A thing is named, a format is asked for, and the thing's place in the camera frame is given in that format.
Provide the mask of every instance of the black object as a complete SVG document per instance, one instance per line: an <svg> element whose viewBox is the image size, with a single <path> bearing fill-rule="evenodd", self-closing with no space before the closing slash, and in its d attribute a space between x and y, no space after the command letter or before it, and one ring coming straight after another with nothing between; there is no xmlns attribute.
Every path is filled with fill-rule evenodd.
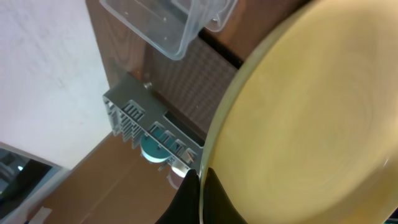
<svg viewBox="0 0 398 224"><path fill-rule="evenodd" d="M156 224L199 224L200 183L196 170L189 170L172 203Z"/></svg>
<svg viewBox="0 0 398 224"><path fill-rule="evenodd" d="M207 170L203 191L203 222L205 224L247 223L234 208L212 168Z"/></svg>
<svg viewBox="0 0 398 224"><path fill-rule="evenodd" d="M18 207L50 169L31 159L0 195L0 219Z"/></svg>
<svg viewBox="0 0 398 224"><path fill-rule="evenodd" d="M233 207L212 168L208 169L203 198L205 224L246 223ZM200 181L195 170L188 171L172 203L156 224L199 224Z"/></svg>

